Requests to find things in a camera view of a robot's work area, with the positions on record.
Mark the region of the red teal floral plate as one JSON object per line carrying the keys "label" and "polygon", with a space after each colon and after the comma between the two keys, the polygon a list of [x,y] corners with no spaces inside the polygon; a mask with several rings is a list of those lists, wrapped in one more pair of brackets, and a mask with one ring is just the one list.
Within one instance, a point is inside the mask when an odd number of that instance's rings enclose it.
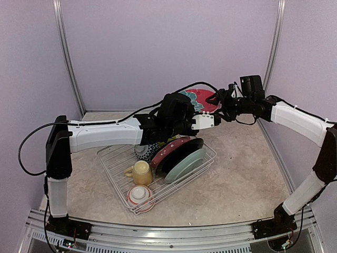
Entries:
{"label": "red teal floral plate", "polygon": [[215,93],[205,89],[187,89],[180,92],[188,96],[191,99],[191,103],[194,106],[195,112],[215,112],[220,104],[214,105],[206,102],[206,99]]}

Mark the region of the black plate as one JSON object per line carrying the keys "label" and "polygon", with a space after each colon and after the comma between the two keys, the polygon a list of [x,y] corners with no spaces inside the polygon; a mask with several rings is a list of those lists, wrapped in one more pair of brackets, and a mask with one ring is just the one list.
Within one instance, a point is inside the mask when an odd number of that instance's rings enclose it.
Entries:
{"label": "black plate", "polygon": [[181,143],[178,147],[174,147],[173,151],[169,151],[166,157],[161,160],[155,168],[155,174],[158,177],[166,176],[179,162],[181,162],[188,155],[201,149],[204,144],[202,138],[183,137],[176,139]]}

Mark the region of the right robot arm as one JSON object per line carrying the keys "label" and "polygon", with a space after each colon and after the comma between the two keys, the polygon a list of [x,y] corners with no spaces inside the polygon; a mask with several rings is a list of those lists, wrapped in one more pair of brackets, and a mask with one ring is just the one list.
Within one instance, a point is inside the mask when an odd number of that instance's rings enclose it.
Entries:
{"label": "right robot arm", "polygon": [[243,76],[240,84],[241,97],[232,95],[235,85],[230,84],[227,90],[217,90],[206,99],[207,103],[220,106],[216,111],[219,117],[231,122],[238,115],[250,114],[255,119],[284,126],[320,148],[312,172],[274,211],[277,216],[271,219],[269,229],[280,234],[290,225],[288,216],[294,215],[336,180],[336,123],[305,112],[275,95],[266,96],[258,75]]}

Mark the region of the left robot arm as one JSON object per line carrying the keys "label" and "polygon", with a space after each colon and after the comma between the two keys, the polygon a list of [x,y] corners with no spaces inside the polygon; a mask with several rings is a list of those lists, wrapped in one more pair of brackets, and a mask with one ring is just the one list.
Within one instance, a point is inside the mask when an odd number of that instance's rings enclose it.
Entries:
{"label": "left robot arm", "polygon": [[69,121],[58,116],[54,122],[33,130],[29,136],[51,127],[45,145],[45,195],[53,226],[66,235],[74,229],[67,210],[67,182],[72,174],[72,153],[111,145],[147,145],[164,142],[175,135],[195,136],[201,129],[220,124],[219,116],[197,113],[191,99],[179,89],[148,106],[113,121]]}

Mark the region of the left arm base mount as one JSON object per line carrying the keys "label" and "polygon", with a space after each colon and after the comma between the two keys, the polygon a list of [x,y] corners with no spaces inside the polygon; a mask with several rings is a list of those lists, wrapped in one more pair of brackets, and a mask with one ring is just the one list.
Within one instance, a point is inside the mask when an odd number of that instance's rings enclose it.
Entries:
{"label": "left arm base mount", "polygon": [[91,228],[92,224],[70,219],[68,215],[61,218],[50,216],[46,225],[47,231],[82,240],[89,240]]}

